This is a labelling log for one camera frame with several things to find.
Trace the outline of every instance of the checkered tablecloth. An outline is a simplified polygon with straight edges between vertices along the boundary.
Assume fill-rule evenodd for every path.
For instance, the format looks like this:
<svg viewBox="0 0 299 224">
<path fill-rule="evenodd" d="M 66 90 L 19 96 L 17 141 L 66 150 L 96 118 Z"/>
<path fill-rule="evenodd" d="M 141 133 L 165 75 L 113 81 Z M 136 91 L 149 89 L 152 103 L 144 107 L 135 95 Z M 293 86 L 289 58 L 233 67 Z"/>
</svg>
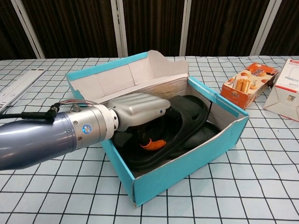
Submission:
<svg viewBox="0 0 299 224">
<path fill-rule="evenodd" d="M 287 58 L 299 56 L 168 57 L 185 59 L 189 74 L 217 92 L 252 62 L 281 70 Z M 5 113 L 47 111 L 73 98 L 67 72 L 115 59 L 0 61 L 0 91 L 31 68 L 47 69 Z M 100 144 L 24 170 L 1 171 L 0 224 L 299 223 L 299 123 L 264 110 L 269 93 L 247 109 L 250 119 L 236 147 L 138 208 Z M 0 120 L 0 126 L 14 120 Z"/>
</svg>

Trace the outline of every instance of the white box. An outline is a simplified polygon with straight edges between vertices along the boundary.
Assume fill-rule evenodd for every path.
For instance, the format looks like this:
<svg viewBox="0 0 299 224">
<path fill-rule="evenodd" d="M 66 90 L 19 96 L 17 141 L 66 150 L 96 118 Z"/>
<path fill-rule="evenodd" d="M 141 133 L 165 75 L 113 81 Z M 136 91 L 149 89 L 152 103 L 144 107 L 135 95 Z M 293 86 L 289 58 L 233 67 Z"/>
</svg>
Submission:
<svg viewBox="0 0 299 224">
<path fill-rule="evenodd" d="M 299 121 L 299 61 L 286 61 L 263 108 Z"/>
</svg>

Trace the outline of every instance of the brown curtain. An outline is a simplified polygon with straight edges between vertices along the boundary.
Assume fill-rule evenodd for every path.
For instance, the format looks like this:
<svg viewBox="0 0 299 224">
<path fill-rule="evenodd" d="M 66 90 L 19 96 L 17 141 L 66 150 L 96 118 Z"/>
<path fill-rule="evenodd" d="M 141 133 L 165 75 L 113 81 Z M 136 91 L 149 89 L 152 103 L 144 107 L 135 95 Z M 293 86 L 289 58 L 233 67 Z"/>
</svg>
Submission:
<svg viewBox="0 0 299 224">
<path fill-rule="evenodd" d="M 192 1 L 186 56 L 248 56 L 269 0 Z"/>
<path fill-rule="evenodd" d="M 184 0 L 123 0 L 128 54 L 178 56 Z"/>
<path fill-rule="evenodd" d="M 117 57 L 110 0 L 23 0 L 46 58 Z"/>
<path fill-rule="evenodd" d="M 0 60 L 36 58 L 10 0 L 0 0 Z"/>
<path fill-rule="evenodd" d="M 283 0 L 261 55 L 299 55 L 299 0 Z"/>
</svg>

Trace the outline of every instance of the food packaging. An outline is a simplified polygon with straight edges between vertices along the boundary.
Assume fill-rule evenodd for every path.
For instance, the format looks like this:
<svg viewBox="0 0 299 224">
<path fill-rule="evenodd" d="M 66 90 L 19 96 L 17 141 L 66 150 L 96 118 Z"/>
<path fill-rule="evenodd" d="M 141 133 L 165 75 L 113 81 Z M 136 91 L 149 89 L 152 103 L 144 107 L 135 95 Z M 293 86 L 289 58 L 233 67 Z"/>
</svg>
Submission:
<svg viewBox="0 0 299 224">
<path fill-rule="evenodd" d="M 222 85 L 221 95 L 246 109 L 269 85 L 273 85 L 277 74 L 275 68 L 252 63 Z"/>
</svg>

